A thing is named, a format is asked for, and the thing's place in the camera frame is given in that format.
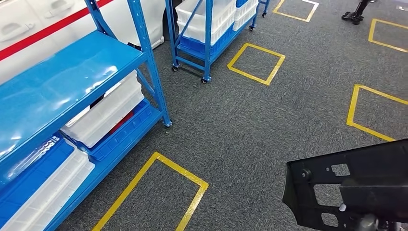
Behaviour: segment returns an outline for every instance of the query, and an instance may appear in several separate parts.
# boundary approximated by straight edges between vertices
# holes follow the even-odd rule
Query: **white plastic crate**
[[[88,155],[75,148],[0,231],[43,231],[94,167]]]
[[[242,15],[240,18],[235,20],[234,26],[232,27],[232,30],[238,30],[252,16],[254,16],[256,14],[256,7],[258,6],[258,2],[257,1],[251,1],[251,2],[252,2],[252,6],[249,8],[249,10],[244,15]]]
[[[90,148],[143,99],[141,84],[136,79],[136,72],[133,71],[107,91],[105,97],[93,108],[87,107],[61,130]]]
[[[238,21],[243,15],[248,13],[254,5],[257,5],[259,3],[258,0],[248,0],[244,5],[241,7],[237,7],[237,10],[235,11],[235,21]]]
[[[180,23],[184,26],[186,25],[188,19],[191,16],[192,11],[197,5],[198,0],[185,0],[180,5],[176,7],[177,12],[177,24]],[[206,0],[198,7],[194,17],[189,23],[190,26],[195,28],[205,29],[205,4]],[[213,1],[213,12],[211,19],[211,33],[215,32],[228,18],[235,12],[235,0],[215,0]]]
[[[226,18],[226,20],[218,27],[215,28],[215,31],[211,29],[211,46],[214,45],[218,39],[228,30],[228,28],[234,23],[234,14],[235,10]],[[179,25],[179,31],[181,32],[185,27],[185,24],[177,21]],[[205,43],[205,26],[196,28],[193,26],[188,26],[186,31],[183,34],[183,37],[193,38],[199,40],[202,43]]]

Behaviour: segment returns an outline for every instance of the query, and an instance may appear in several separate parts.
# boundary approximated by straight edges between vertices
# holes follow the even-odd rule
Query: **yellow floor marking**
[[[278,63],[276,63],[275,67],[273,68],[272,72],[269,74],[269,76],[268,76],[268,78],[267,78],[266,80],[263,80],[263,79],[261,79],[261,78],[259,78],[259,77],[256,77],[256,76],[253,76],[253,75],[251,75],[251,74],[248,74],[248,73],[246,73],[246,72],[244,72],[244,71],[238,70],[238,69],[235,68],[235,67],[232,67],[232,66],[234,65],[234,63],[238,60],[238,58],[240,57],[240,55],[243,53],[243,51],[244,51],[247,47],[252,47],[252,48],[255,48],[255,49],[258,49],[258,50],[261,50],[261,51],[264,51],[264,52],[266,52],[266,53],[270,53],[270,54],[273,54],[273,55],[276,55],[276,56],[279,57]],[[248,78],[250,78],[250,79],[253,79],[253,80],[255,80],[255,81],[258,81],[258,82],[260,82],[260,83],[263,83],[263,84],[269,86],[269,84],[271,83],[272,79],[275,77],[276,73],[278,72],[280,66],[282,65],[283,60],[285,60],[285,55],[283,55],[283,54],[279,54],[279,53],[277,53],[277,52],[274,52],[274,51],[265,49],[265,48],[263,48],[263,47],[258,47],[258,46],[254,45],[254,44],[251,44],[251,43],[245,43],[245,44],[241,47],[241,49],[235,54],[235,56],[231,59],[231,61],[230,61],[230,62],[228,63],[228,65],[227,65],[227,67],[228,67],[229,70],[231,70],[231,71],[233,71],[233,72],[236,72],[236,73],[238,73],[238,74],[240,74],[240,75],[243,75],[243,76],[245,76],[245,77],[248,77]]]
[[[378,45],[381,45],[381,46],[385,46],[385,47],[388,47],[388,48],[391,48],[391,49],[394,49],[394,50],[397,50],[397,51],[408,52],[407,49],[392,46],[392,45],[389,45],[389,44],[386,44],[386,43],[383,43],[383,42],[375,41],[373,37],[374,37],[375,25],[376,25],[377,22],[385,23],[385,24],[392,25],[392,26],[401,27],[401,28],[404,28],[404,29],[408,29],[408,26],[403,26],[403,25],[400,25],[400,24],[391,23],[391,22],[387,22],[387,21],[384,21],[384,20],[373,18],[372,22],[371,22],[371,27],[370,27],[369,42],[372,42],[372,43],[375,43],[375,44],[378,44]]]
[[[397,97],[392,96],[392,95],[389,95],[389,94],[385,94],[385,93],[383,93],[383,92],[381,92],[381,91],[378,91],[378,90],[369,88],[369,87],[364,86],[364,85],[360,85],[360,84],[355,84],[355,85],[354,85],[353,96],[351,97],[351,102],[350,102],[350,109],[348,110],[347,125],[352,126],[352,127],[355,127],[355,128],[360,129],[360,130],[362,130],[362,131],[365,131],[365,132],[367,132],[367,133],[369,133],[369,134],[371,134],[371,135],[374,135],[374,136],[379,137],[379,138],[381,138],[381,139],[384,139],[384,140],[386,140],[386,141],[395,141],[394,138],[391,138],[391,137],[389,137],[389,136],[386,136],[386,135],[384,135],[384,134],[381,134],[381,133],[379,133],[379,132],[376,132],[376,131],[374,131],[374,130],[372,130],[372,129],[370,129],[370,128],[366,128],[366,127],[364,127],[364,126],[361,126],[360,124],[356,124],[356,123],[353,121],[353,119],[354,119],[354,113],[355,113],[355,111],[356,111],[356,104],[357,104],[358,92],[359,92],[360,88],[365,89],[365,90],[368,90],[368,91],[370,91],[370,92],[372,92],[372,93],[374,93],[374,94],[381,95],[381,96],[383,96],[383,97],[385,97],[385,98],[387,98],[387,99],[390,99],[390,100],[393,100],[393,101],[396,101],[396,102],[399,102],[399,103],[403,103],[403,104],[405,104],[405,105],[408,104],[408,101],[402,100],[402,99],[400,99],[400,98],[397,98]]]
[[[282,6],[282,4],[283,4],[284,1],[285,1],[285,0],[280,0],[280,2],[278,3],[278,5],[275,7],[275,9],[273,9],[272,12],[273,12],[273,13],[280,14],[280,15],[283,15],[283,16],[286,16],[286,17],[294,18],[294,19],[297,19],[297,20],[300,20],[300,21],[304,21],[304,22],[307,22],[307,23],[310,22],[310,19],[312,18],[312,16],[313,16],[313,14],[315,13],[317,7],[319,6],[319,3],[317,3],[317,2],[309,1],[309,0],[302,0],[302,1],[304,1],[304,2],[313,4],[312,11],[309,13],[309,15],[307,16],[307,18],[304,19],[304,18],[299,18],[299,17],[293,16],[293,15],[290,15],[290,14],[285,14],[285,13],[278,12],[279,8]]]
[[[192,214],[194,213],[198,203],[200,202],[201,198],[204,195],[205,190],[208,188],[208,183],[204,180],[198,178],[194,174],[190,173],[189,171],[185,170],[178,164],[174,163],[173,161],[169,160],[165,156],[161,155],[158,152],[153,153],[153,155],[147,160],[141,170],[136,174],[135,178],[129,183],[129,185],[123,190],[122,194],[116,199],[113,205],[109,208],[109,210],[105,213],[105,215],[101,218],[101,220],[96,224],[96,226],[92,229],[92,231],[100,231],[108,220],[112,217],[115,211],[120,207],[120,205],[124,202],[124,200],[129,196],[130,192],[139,182],[139,180],[143,177],[143,175],[147,172],[147,170],[152,166],[155,160],[159,160],[163,162],[165,165],[169,166],[176,172],[180,173],[181,175],[187,177],[189,180],[193,181],[194,183],[198,184],[200,188],[198,189],[197,194],[195,195],[194,199],[192,200],[189,208],[187,209],[186,213],[184,214],[183,218],[181,219],[180,223],[178,224],[176,231],[183,231],[186,228],[187,223],[189,222]]]

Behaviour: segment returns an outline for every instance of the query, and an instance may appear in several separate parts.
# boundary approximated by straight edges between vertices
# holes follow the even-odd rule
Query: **blue plastic crate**
[[[91,160],[101,161],[121,142],[129,142],[129,134],[142,124],[151,114],[152,108],[147,99],[143,99],[133,110],[133,116],[113,134],[105,135],[96,145],[88,148],[83,143],[70,139],[80,150],[85,151]]]
[[[237,0],[236,7],[242,7],[248,0]]]
[[[215,44],[211,46],[210,55],[213,55],[219,49],[222,49],[222,45],[226,41],[230,40],[234,32],[232,30],[233,26],[234,26],[234,23],[225,31],[225,33],[218,39],[218,41],[215,42]],[[182,46],[185,49],[193,50],[193,51],[196,51],[196,52],[199,52],[205,55],[205,43],[200,42],[199,40],[196,40],[193,38],[186,38],[183,36],[180,39],[180,46]]]
[[[0,228],[31,197],[48,177],[67,159],[74,148],[60,134],[55,134],[43,143],[54,145],[44,155],[26,168],[0,191]]]

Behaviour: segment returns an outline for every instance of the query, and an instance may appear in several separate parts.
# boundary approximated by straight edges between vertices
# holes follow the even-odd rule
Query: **gray carpet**
[[[272,13],[278,4],[272,0],[257,27],[244,30],[212,65],[213,80],[206,85],[190,73],[200,72],[187,66],[188,71],[171,72],[168,43],[155,49],[173,127],[157,124],[58,230],[91,230],[154,151],[209,184],[186,230],[308,230],[296,225],[281,202],[285,163],[385,142],[346,125],[354,84],[408,99],[408,53],[368,42],[372,18],[406,25],[408,12],[379,0],[354,26],[340,16],[357,1],[319,2],[306,23]],[[280,11],[306,17],[310,9],[311,4],[286,0]],[[380,26],[375,39],[408,49],[406,30]],[[270,86],[228,70],[246,42],[286,55]],[[266,78],[276,60],[248,50],[234,67]],[[406,105],[360,91],[355,122],[401,139],[407,137],[404,115]],[[174,230],[197,188],[155,163],[104,230]]]

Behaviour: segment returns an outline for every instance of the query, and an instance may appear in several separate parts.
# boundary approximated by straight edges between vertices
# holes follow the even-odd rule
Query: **shelf upright post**
[[[204,60],[204,76],[202,82],[206,83],[211,80],[210,77],[210,49],[211,49],[211,24],[213,19],[213,0],[205,2],[205,60]]]
[[[116,39],[116,36],[114,35],[112,30],[109,28],[108,24],[103,19],[101,10],[99,9],[99,6],[96,3],[96,1],[95,0],[85,0],[85,3],[96,25],[96,28],[102,33],[109,35],[110,37],[113,37],[114,39]]]
[[[144,20],[140,0],[127,0],[127,1],[130,13],[133,18],[133,23],[139,36],[141,50],[147,56],[146,63],[150,78],[153,83],[154,98],[157,100],[157,105],[160,111],[163,113],[163,124],[166,127],[170,127],[172,125],[172,122],[168,114],[166,101],[162,90],[162,85],[160,83],[159,73],[157,71],[156,62],[154,61],[152,45],[150,43],[149,33],[147,32],[146,22]]]
[[[168,32],[170,35],[170,47],[171,47],[171,54],[173,56],[173,67],[178,68],[179,61],[176,59],[178,56],[177,51],[177,44],[176,44],[176,22],[174,22],[174,13],[173,13],[173,1],[166,0],[166,12],[167,12],[167,23],[168,23]]]
[[[268,13],[269,2],[270,2],[270,0],[265,0],[265,1],[260,0],[259,1],[259,4],[264,4],[265,5],[264,12],[262,13],[262,17],[265,17],[265,15],[267,15],[267,13]]]
[[[256,18],[257,18],[257,15],[258,15],[258,10],[259,10],[260,2],[261,2],[261,1],[259,0],[259,1],[258,1],[258,5],[256,6],[255,17],[252,19],[252,24],[249,26],[249,27],[251,28],[251,30],[256,27]]]

